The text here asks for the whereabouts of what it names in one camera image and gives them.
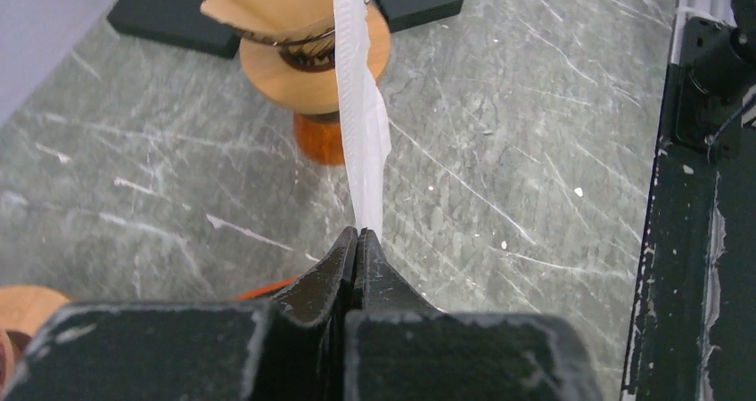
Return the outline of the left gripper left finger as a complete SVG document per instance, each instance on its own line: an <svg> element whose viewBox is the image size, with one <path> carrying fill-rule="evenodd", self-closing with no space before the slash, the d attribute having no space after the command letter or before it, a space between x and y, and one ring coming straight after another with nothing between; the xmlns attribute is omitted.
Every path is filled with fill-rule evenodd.
<svg viewBox="0 0 756 401"><path fill-rule="evenodd" d="M4 400L339 400L358 246L345 228L277 295L72 302L26 346Z"/></svg>

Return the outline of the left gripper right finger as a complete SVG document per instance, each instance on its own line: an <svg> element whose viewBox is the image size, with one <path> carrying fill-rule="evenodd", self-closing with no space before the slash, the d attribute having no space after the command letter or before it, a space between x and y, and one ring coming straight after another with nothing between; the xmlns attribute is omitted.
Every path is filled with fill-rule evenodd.
<svg viewBox="0 0 756 401"><path fill-rule="evenodd" d="M348 400L599 400L581 337L560 317L444 312L358 238L361 305L345 317Z"/></svg>

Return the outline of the white paper coffee filter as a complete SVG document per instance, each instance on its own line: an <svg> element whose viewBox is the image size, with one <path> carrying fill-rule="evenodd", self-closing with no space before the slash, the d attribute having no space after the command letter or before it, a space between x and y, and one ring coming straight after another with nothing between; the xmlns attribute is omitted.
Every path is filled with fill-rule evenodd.
<svg viewBox="0 0 756 401"><path fill-rule="evenodd" d="M342 149L356 228L383 233L383 171L390 153L389 119L368 68L369 0L333 0L335 73Z"/></svg>

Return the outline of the orange glass carafe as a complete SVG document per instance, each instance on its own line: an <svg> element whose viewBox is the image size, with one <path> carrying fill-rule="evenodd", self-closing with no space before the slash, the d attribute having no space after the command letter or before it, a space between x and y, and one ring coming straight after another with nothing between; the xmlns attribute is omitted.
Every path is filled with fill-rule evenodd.
<svg viewBox="0 0 756 401"><path fill-rule="evenodd" d="M339 112L293 114L293 132L302 154L324 166L345 163Z"/></svg>

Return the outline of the brown paper coffee filter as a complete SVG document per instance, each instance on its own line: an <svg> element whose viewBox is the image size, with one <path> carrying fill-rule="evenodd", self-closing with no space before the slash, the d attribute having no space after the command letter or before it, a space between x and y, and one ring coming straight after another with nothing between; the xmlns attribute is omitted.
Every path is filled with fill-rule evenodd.
<svg viewBox="0 0 756 401"><path fill-rule="evenodd" d="M203 0L201 13L273 41L320 37L335 27L333 0Z"/></svg>

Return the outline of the orange coffee filter box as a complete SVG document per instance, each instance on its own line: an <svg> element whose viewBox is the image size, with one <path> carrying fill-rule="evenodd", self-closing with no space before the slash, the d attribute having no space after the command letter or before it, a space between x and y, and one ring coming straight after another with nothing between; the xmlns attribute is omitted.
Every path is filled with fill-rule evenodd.
<svg viewBox="0 0 756 401"><path fill-rule="evenodd" d="M296 282L299 279L299 277L293 277L281 282L276 282L271 285L268 285L263 288L257 288L252 291L248 291L246 293L243 293L242 295L239 295L234 298L234 300L237 301L248 301L253 299L262 299L266 297L274 296L276 293L282 291L283 289L287 288L294 282Z"/></svg>

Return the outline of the clear glass dripper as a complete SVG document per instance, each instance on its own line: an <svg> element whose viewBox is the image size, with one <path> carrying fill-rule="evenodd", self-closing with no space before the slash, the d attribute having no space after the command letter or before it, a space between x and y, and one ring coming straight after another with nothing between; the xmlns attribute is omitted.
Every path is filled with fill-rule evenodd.
<svg viewBox="0 0 756 401"><path fill-rule="evenodd" d="M391 49L389 26L371 1L366 3L366 23L370 37L371 71L380 76ZM242 38L241 62L251 79L279 75L319 74L335 67L337 33L333 14L299 28L263 31L233 26Z"/></svg>

